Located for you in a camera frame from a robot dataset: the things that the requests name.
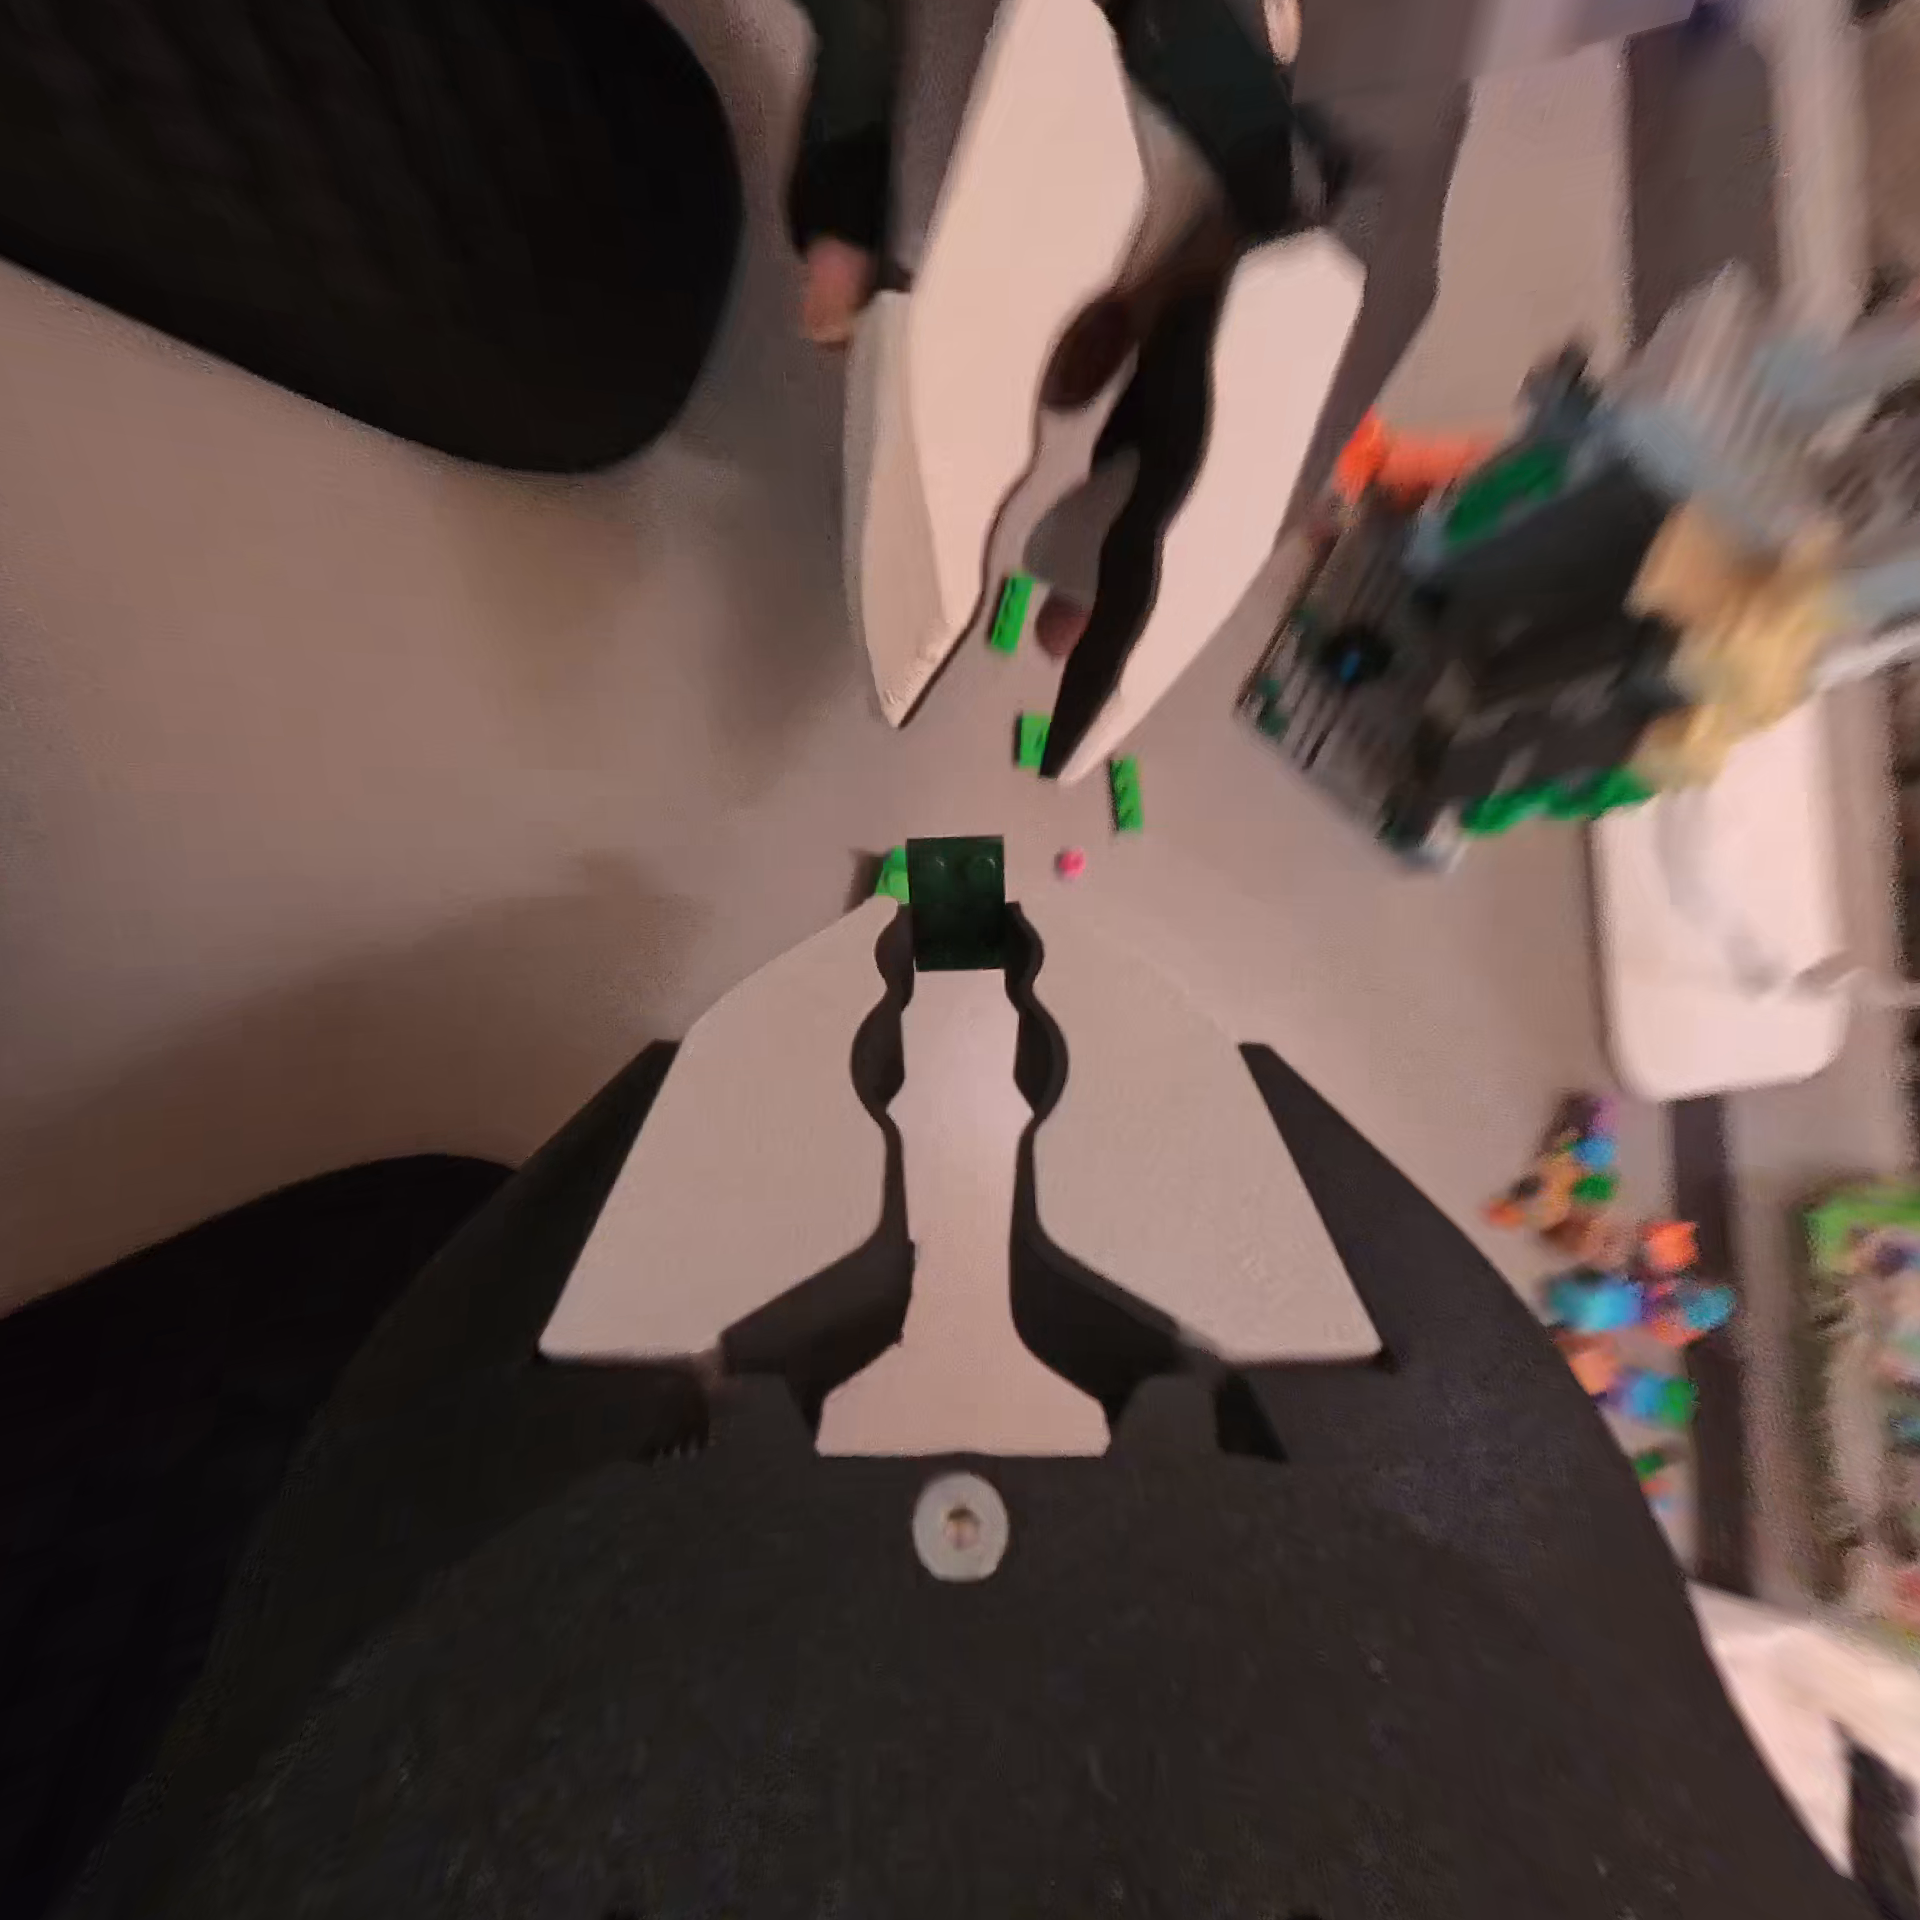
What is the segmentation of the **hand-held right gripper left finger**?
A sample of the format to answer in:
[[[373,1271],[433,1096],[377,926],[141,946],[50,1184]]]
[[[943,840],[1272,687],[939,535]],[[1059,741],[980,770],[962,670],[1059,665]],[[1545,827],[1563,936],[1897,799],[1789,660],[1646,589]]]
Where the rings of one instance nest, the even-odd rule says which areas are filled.
[[[910,990],[910,914],[872,898],[711,1004],[675,1049],[539,1353],[711,1360],[822,1403],[896,1347],[918,1261],[891,1118]]]

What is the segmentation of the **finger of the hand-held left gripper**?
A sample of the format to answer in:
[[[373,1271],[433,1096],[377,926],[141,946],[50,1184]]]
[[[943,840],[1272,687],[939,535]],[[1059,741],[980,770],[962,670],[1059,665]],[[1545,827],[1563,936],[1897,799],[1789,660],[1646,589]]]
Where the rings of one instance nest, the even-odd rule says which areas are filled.
[[[1114,756],[1231,620],[1282,529],[1361,308],[1322,229],[1243,252],[1150,334],[1108,450],[1141,468],[1097,547],[1094,609],[1052,708],[1045,779]]]
[[[1041,377],[1141,230],[1100,3],[905,3],[881,283],[847,358],[847,613],[900,732],[983,609]]]

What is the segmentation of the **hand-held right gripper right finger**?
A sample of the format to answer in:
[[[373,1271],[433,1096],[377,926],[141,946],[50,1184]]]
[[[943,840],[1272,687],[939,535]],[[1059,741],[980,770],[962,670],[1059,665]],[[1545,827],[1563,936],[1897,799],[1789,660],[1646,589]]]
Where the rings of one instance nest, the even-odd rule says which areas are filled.
[[[1231,1032],[1072,900],[1002,912],[1015,1010],[1009,1302],[1100,1414],[1141,1385],[1385,1356]]]

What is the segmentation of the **toy brick building model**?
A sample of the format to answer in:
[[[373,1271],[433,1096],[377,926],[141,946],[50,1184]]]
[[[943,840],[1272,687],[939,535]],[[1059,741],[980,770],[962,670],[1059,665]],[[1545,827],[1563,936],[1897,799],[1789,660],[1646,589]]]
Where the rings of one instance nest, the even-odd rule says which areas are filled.
[[[1630,358],[1538,365],[1511,435],[1371,480],[1239,714],[1410,866],[1703,788],[1916,648],[1916,300],[1804,334],[1730,265]]]

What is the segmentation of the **green brick assembly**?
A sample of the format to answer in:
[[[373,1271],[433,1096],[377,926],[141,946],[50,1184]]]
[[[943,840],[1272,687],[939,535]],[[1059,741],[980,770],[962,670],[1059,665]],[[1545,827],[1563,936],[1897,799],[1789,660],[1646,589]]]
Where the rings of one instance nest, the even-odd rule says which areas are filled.
[[[918,974],[1002,970],[1002,836],[918,836],[891,844],[880,859],[876,893],[909,912]]]

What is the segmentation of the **person's left forearm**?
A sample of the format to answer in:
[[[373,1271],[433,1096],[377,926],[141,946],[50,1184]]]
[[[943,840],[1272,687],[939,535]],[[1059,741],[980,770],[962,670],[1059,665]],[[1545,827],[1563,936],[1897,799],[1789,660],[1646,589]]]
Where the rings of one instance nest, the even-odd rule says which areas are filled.
[[[818,242],[881,252],[891,217],[891,133],[900,3],[797,3],[810,33],[800,133],[785,214],[797,256]]]

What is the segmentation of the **person's left hand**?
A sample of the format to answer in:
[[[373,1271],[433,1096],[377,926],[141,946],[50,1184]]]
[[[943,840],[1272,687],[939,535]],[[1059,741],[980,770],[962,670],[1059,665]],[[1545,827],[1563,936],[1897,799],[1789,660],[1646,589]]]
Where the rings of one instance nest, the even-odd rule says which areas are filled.
[[[800,260],[800,336],[821,348],[847,348],[876,300],[881,260],[841,234],[818,234]]]

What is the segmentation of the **pile of colourful lego pieces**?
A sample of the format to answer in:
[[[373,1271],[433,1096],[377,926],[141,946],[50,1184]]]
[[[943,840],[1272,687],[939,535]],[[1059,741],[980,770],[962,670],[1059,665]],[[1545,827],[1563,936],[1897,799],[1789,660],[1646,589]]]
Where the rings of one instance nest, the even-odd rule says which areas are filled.
[[[1651,1517],[1669,1531],[1691,1522],[1706,1403],[1695,1353],[1730,1330],[1737,1290],[1706,1271],[1695,1220],[1630,1205],[1621,1105],[1561,1093],[1532,1157],[1481,1213],[1550,1256],[1538,1322],[1627,1454]]]

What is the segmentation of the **green toy set box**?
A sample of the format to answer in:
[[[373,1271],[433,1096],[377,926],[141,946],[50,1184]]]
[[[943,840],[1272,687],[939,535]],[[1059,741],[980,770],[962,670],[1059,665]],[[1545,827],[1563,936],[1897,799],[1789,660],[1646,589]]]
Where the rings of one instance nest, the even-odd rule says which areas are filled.
[[[1798,1423],[1816,1587],[1916,1656],[1916,1177],[1804,1217]]]

